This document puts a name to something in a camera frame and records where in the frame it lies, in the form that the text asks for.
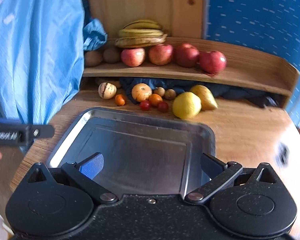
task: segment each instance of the metal tray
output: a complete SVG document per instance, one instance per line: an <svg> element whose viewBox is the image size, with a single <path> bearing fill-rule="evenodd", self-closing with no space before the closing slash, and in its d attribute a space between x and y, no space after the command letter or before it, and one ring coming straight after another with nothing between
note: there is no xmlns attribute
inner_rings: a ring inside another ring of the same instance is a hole
<svg viewBox="0 0 300 240"><path fill-rule="evenodd" d="M210 127L147 114L90 108L69 127L47 160L48 167L77 163L100 152L104 166L94 181L115 193L181 194L209 181L202 153L215 156Z"/></svg>

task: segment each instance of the red apple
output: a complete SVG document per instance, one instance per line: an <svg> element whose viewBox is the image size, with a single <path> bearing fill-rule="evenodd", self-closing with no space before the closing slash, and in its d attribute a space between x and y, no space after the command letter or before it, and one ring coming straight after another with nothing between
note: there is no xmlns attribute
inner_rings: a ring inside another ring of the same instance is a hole
<svg viewBox="0 0 300 240"><path fill-rule="evenodd" d="M175 50L175 60L179 66L194 67L199 61L199 51L191 44L183 43Z"/></svg>
<svg viewBox="0 0 300 240"><path fill-rule="evenodd" d="M140 66L146 58L144 48L124 49L121 52L121 60L129 67Z"/></svg>
<svg viewBox="0 0 300 240"><path fill-rule="evenodd" d="M166 65L172 60L172 53L172 45L158 44L149 50L149 60L158 66Z"/></svg>
<svg viewBox="0 0 300 240"><path fill-rule="evenodd" d="M218 74L226 65L226 57L220 51L203 52L200 54L200 67L208 73Z"/></svg>

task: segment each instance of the pear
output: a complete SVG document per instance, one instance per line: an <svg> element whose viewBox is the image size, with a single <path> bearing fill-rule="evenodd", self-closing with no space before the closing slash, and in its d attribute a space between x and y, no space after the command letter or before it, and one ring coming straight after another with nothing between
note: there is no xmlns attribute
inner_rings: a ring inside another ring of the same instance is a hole
<svg viewBox="0 0 300 240"><path fill-rule="evenodd" d="M201 110L214 110L218 108L217 102L214 99L211 91L202 85L195 85L190 89L201 100Z"/></svg>

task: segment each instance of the orange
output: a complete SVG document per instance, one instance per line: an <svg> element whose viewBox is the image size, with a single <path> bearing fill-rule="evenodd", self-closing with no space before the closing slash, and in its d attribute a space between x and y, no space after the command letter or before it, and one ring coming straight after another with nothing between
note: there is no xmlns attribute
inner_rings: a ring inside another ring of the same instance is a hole
<svg viewBox="0 0 300 240"><path fill-rule="evenodd" d="M149 97L150 104L154 107L157 107L158 103L162 102L162 97L157 94L152 94Z"/></svg>
<svg viewBox="0 0 300 240"><path fill-rule="evenodd" d="M122 94L116 95L114 100L117 106L124 106L126 104L125 97Z"/></svg>

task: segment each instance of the wooden table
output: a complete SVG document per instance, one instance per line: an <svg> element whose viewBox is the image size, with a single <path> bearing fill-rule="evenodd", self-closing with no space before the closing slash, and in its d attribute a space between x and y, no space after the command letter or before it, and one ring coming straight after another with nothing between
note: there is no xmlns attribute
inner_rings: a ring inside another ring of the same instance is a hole
<svg viewBox="0 0 300 240"><path fill-rule="evenodd" d="M247 101L217 99L217 103L217 110L201 112L191 121L205 123L213 129L216 155L223 162L235 160L244 167L257 167L260 162L268 162L274 167L297 204L298 217L291 234L300 239L300 135L296 127L283 109L260 109ZM130 101L117 107L113 99L103 100L95 90L80 91L51 120L55 136L37 140L30 148L10 184L12 190L33 163L47 160L76 116L95 106L140 112L139 106ZM171 111L163 114L151 109L149 114L175 119ZM285 168L278 167L275 161L279 142L285 143L290 150L289 164Z"/></svg>

